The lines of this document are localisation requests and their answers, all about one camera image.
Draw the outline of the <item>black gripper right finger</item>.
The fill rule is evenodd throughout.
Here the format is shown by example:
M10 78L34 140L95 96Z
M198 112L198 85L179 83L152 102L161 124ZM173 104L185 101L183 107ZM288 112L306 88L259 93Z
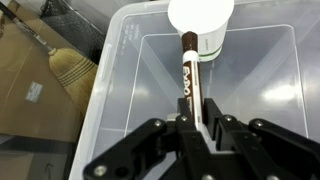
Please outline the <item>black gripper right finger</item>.
M219 118L222 113L215 101L212 98L204 99L204 124L206 125L208 132L214 134L218 124Z

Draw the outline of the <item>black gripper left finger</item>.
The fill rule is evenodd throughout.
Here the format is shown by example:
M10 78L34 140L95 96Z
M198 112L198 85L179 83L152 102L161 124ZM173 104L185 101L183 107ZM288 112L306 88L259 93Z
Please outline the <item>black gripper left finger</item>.
M193 129L194 122L185 98L178 99L178 112L179 115L176 118L177 127L179 129Z

